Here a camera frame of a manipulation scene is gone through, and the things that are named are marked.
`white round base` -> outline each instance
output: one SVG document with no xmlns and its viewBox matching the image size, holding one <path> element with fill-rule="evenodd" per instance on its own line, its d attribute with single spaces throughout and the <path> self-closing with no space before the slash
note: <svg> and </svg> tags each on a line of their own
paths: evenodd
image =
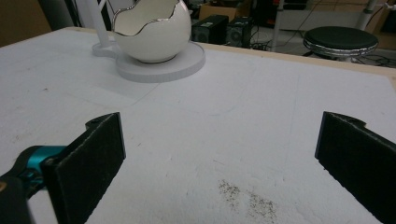
<svg viewBox="0 0 396 224">
<path fill-rule="evenodd" d="M 199 71 L 205 64 L 204 49 L 193 42 L 173 59 L 163 63 L 142 63 L 125 54 L 115 41 L 110 47 L 101 48 L 101 44 L 92 47 L 93 55 L 116 60 L 119 74 L 134 82 L 161 83 L 188 77 Z"/>
</svg>

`cracked eggshell bowl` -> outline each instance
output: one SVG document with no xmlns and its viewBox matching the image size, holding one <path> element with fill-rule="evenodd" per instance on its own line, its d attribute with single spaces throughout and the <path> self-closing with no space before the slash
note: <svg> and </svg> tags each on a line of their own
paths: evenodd
<svg viewBox="0 0 396 224">
<path fill-rule="evenodd" d="M 187 47 L 189 11 L 182 0 L 138 0 L 114 15 L 113 32 L 120 48 L 143 63 L 161 63 Z"/>
</svg>

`white table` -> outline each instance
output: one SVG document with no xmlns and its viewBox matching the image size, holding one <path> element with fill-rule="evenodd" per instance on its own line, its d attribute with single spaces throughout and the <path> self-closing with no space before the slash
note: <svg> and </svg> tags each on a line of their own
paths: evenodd
<svg viewBox="0 0 396 224">
<path fill-rule="evenodd" d="M 0 49 L 0 174 L 119 111 L 127 158 L 88 223 L 377 223 L 314 154 L 323 111 L 396 142 L 394 69 L 204 45 L 198 73 L 141 84 L 97 42 L 60 30 Z M 30 205 L 56 223 L 46 191 Z"/>
</svg>

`white stand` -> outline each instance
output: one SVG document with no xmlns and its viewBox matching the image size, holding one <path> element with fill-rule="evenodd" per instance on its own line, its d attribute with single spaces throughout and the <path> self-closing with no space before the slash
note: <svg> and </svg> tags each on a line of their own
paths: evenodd
<svg viewBox="0 0 396 224">
<path fill-rule="evenodd" d="M 115 59 L 117 71 L 122 77 L 134 82 L 161 83 L 188 77 L 204 66 L 205 51 L 193 42 L 189 42 L 186 48 L 167 62 L 139 62 L 125 54 L 115 41 L 109 40 L 100 13 L 103 2 L 106 0 L 102 0 L 99 6 L 96 0 L 86 1 L 100 41 L 92 47 L 93 55 Z"/>
</svg>

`stool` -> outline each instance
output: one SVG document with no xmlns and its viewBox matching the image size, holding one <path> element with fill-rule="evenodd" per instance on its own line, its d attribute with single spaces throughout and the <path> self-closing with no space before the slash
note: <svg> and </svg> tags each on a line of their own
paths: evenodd
<svg viewBox="0 0 396 224">
<path fill-rule="evenodd" d="M 320 57 L 347 61 L 374 51 L 378 39 L 355 28 L 323 26 L 306 32 L 304 45 Z"/>
</svg>

